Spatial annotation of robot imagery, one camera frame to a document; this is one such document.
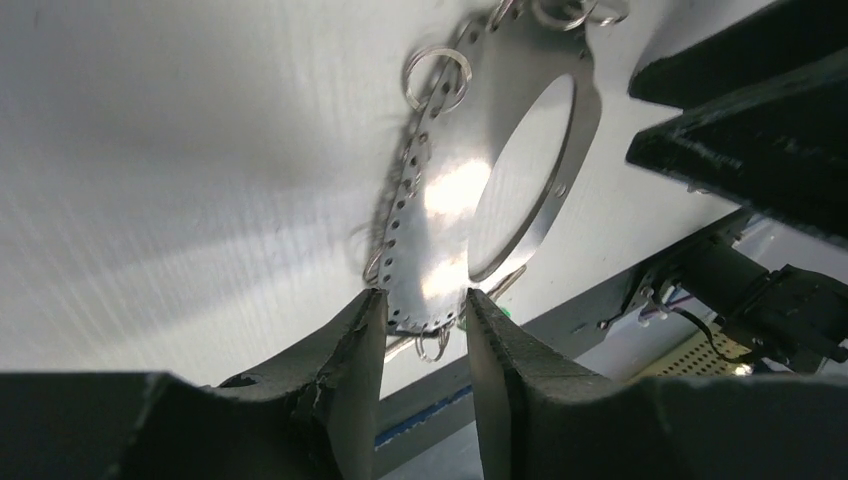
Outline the metal crescent keyring plate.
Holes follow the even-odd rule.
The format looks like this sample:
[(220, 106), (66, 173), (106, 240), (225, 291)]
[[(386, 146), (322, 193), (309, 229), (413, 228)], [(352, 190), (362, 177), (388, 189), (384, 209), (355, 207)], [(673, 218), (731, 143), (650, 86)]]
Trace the metal crescent keyring plate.
[[(502, 1), (471, 17), (451, 45), (409, 57), (404, 80), (429, 57), (443, 65), (426, 97), (405, 90), (414, 117), (381, 241), (363, 273), (388, 296), (387, 359), (411, 347), (429, 362), (425, 341), (447, 347), (465, 322), (469, 289), (498, 297), (525, 272), (599, 127), (602, 101), (587, 30), (619, 24), (629, 13), (626, 1)], [(552, 169), (516, 233), (471, 272), (472, 221), (496, 162), (535, 101), (565, 77), (571, 107)]]

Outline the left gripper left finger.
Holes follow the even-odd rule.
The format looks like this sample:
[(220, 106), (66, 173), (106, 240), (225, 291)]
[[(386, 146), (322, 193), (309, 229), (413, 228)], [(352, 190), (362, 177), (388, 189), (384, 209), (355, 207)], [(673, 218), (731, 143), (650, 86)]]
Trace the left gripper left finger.
[(368, 479), (387, 297), (217, 387), (168, 372), (5, 373), (5, 479)]

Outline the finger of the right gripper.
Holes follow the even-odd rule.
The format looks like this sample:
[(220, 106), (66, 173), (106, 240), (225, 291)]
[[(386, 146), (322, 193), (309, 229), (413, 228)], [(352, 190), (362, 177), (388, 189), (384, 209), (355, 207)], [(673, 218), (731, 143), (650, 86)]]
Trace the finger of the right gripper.
[(638, 68), (628, 94), (691, 109), (846, 47), (845, 1), (774, 1), (692, 46)]
[(847, 246), (847, 52), (638, 132), (628, 163)]

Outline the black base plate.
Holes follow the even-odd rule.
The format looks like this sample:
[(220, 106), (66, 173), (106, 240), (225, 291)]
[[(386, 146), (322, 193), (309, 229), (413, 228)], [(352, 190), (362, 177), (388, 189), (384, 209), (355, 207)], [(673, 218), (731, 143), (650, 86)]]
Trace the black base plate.
[[(634, 270), (628, 270), (587, 290), (530, 321), (529, 332), (603, 373), (632, 376), (642, 371), (698, 333), (680, 316), (661, 319), (645, 305), (622, 307), (624, 289), (634, 277)], [(427, 475), (447, 470), (456, 478), (481, 477), (466, 358), (445, 363), (381, 400), (376, 477), (416, 457)]]

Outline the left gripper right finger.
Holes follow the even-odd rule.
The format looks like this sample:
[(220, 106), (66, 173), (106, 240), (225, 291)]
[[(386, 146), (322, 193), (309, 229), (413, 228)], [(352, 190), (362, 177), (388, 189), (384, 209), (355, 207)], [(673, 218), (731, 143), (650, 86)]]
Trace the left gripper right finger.
[(790, 374), (610, 380), (482, 291), (466, 297), (488, 479), (843, 479), (847, 381)]

